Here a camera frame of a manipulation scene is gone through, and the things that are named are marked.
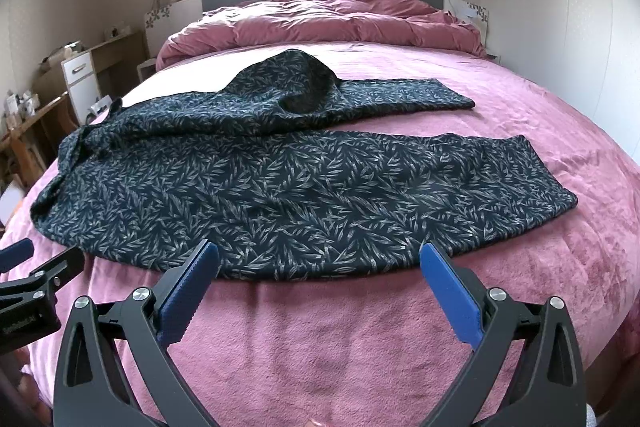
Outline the wooden desk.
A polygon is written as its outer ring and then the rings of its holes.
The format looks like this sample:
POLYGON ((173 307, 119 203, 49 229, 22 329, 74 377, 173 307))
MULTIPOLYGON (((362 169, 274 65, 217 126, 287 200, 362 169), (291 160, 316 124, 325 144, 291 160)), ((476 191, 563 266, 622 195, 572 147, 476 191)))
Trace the wooden desk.
POLYGON ((62 93, 1 140, 1 157, 24 187, 31 188, 58 158, 58 148, 78 128, 70 97, 62 93))

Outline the crumpled maroon duvet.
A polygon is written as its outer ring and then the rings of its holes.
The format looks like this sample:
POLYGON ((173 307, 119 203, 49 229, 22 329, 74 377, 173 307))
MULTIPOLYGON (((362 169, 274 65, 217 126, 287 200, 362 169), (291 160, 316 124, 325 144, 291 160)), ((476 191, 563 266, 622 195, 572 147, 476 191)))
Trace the crumpled maroon duvet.
POLYGON ((475 26, 423 0, 262 0, 204 13, 166 39, 155 66, 296 42, 372 42, 486 56, 475 26))

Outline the white printed box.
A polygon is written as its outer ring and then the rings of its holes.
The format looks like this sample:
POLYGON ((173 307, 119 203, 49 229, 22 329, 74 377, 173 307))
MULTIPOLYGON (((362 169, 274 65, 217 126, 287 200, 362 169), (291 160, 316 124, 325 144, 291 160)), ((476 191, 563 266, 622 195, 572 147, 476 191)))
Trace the white printed box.
POLYGON ((100 117, 103 113, 107 112, 113 101, 109 95, 105 95, 103 98, 100 98, 96 103, 93 103, 89 109, 86 117, 86 124, 91 124, 96 118, 100 117))

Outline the white drawer cabinet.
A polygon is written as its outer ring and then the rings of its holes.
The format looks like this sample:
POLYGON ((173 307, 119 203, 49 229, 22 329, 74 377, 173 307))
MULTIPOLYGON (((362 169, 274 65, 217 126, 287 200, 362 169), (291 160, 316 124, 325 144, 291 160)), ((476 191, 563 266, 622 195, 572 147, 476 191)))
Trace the white drawer cabinet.
POLYGON ((61 64, 70 103, 78 124, 86 123, 91 106, 101 100, 101 92, 89 51, 77 54, 61 64))

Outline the pink bed sheet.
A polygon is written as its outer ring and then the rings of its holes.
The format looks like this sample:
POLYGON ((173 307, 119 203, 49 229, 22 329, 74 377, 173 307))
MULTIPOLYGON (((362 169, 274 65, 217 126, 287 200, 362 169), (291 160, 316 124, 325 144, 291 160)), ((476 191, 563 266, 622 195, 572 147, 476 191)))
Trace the pink bed sheet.
MULTIPOLYGON (((387 134, 524 135, 578 198, 522 236, 464 255, 486 285, 562 297, 586 363, 613 338, 639 350, 639 167, 596 124, 498 64, 454 51, 311 43, 343 79, 435 78, 461 112, 369 120, 387 134)), ((224 426, 415 426, 468 357, 419 271, 309 283, 218 281, 171 358, 224 426)))

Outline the dark leaf-print pants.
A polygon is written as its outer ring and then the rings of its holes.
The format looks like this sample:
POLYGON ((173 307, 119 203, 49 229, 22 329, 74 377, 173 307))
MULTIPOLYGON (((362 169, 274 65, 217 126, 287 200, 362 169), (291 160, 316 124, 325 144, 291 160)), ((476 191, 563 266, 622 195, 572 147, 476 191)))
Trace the dark leaf-print pants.
POLYGON ((62 142, 30 217, 124 265, 166 271, 209 241, 222 277, 304 281, 414 268, 428 244, 464 255, 573 209, 524 136, 352 129, 473 105, 435 79, 343 80, 289 49, 219 92, 113 105, 62 142))

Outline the white bedside table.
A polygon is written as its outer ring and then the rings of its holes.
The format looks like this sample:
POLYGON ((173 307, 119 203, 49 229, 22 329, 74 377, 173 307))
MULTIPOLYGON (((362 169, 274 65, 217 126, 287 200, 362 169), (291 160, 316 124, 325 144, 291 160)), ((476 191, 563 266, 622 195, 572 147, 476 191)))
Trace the white bedside table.
POLYGON ((137 65, 137 74, 140 83, 151 78, 155 73, 156 60, 154 57, 137 65))

